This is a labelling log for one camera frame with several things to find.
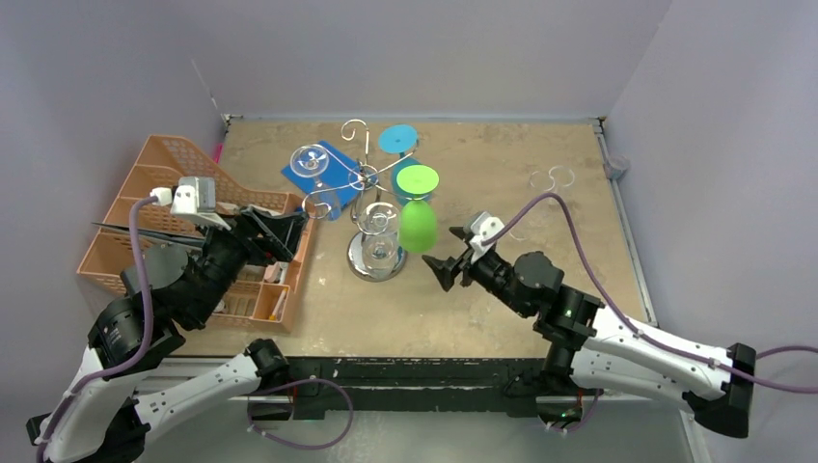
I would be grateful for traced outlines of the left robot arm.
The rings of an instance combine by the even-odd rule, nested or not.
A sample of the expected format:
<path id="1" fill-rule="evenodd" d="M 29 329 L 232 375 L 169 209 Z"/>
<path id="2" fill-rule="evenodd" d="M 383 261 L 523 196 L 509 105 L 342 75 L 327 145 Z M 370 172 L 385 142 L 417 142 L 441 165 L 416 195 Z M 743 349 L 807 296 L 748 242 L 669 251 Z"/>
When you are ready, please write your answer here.
<path id="1" fill-rule="evenodd" d="M 252 341 L 220 367 L 151 396 L 137 385 L 201 330 L 240 272 L 295 258 L 309 218 L 248 206 L 225 227 L 204 228 L 191 253 L 175 244 L 136 249 L 123 271 L 123 296 L 97 317 L 82 363 L 56 409 L 31 418 L 27 430 L 40 462 L 131 462 L 146 444 L 218 401 L 289 380 L 289 364 L 270 339 Z"/>

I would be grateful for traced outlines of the clear wine glass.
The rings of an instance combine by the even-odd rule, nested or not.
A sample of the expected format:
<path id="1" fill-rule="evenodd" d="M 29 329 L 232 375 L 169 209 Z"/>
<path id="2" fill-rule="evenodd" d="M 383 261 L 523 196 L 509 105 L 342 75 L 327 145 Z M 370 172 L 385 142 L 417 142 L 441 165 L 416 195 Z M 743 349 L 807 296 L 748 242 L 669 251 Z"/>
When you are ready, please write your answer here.
<path id="1" fill-rule="evenodd" d="M 293 152 L 282 173 L 301 191 L 301 208 L 312 218 L 329 222 L 341 218 L 345 182 L 341 163 L 330 150 L 320 144 L 302 146 Z"/>
<path id="2" fill-rule="evenodd" d="M 371 203 L 359 213 L 357 225 L 363 234 L 361 254 L 364 268 L 375 281 L 389 279 L 398 261 L 398 208 L 382 201 Z"/>
<path id="3" fill-rule="evenodd" d="M 534 171 L 529 176 L 529 187 L 537 193 L 565 193 L 576 181 L 574 171 L 566 166 L 553 166 Z"/>

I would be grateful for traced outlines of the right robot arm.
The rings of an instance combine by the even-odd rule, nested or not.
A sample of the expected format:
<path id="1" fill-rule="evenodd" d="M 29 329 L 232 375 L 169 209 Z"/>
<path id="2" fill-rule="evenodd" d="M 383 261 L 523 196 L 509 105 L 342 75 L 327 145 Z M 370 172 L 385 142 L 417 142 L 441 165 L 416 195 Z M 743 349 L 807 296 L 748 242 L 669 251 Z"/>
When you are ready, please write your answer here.
<path id="1" fill-rule="evenodd" d="M 664 400 L 692 414 L 704 428 L 731 438 L 750 432 L 756 363 L 753 348 L 711 346 L 685 340 L 629 316 L 620 317 L 599 298 L 564 283 L 564 273 L 540 251 L 514 262 L 494 248 L 477 247 L 458 227 L 466 250 L 457 258 L 423 256 L 441 288 L 480 285 L 549 341 L 541 378 L 551 391 L 571 386 L 616 390 Z"/>

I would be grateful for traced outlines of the blue plastic wine glass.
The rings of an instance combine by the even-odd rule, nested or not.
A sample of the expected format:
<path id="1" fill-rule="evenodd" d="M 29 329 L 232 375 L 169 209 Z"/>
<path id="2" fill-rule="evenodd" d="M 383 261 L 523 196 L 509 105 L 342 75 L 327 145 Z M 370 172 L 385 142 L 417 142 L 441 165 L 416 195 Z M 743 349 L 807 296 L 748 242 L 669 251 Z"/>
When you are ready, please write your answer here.
<path id="1" fill-rule="evenodd" d="M 395 200 L 400 206 L 404 206 L 410 198 L 397 183 L 398 174 L 407 167 L 420 165 L 421 162 L 414 157 L 414 151 L 418 147 L 418 132 L 416 128 L 409 124 L 396 124 L 386 128 L 378 139 L 379 148 L 388 154 L 396 154 L 398 160 L 395 165 L 388 169 L 392 192 Z"/>

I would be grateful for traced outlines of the green plastic wine glass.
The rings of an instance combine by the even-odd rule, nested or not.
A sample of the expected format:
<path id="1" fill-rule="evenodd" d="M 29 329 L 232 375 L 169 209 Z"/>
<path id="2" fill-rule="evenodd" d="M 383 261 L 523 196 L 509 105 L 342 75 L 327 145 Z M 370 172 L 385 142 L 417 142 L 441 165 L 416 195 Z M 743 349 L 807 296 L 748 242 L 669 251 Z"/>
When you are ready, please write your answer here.
<path id="1" fill-rule="evenodd" d="M 426 253 L 435 246 L 438 222 L 429 200 L 439 181 L 438 173 L 423 164 L 405 167 L 396 176 L 397 186 L 407 198 L 401 210 L 398 240 L 410 253 Z"/>

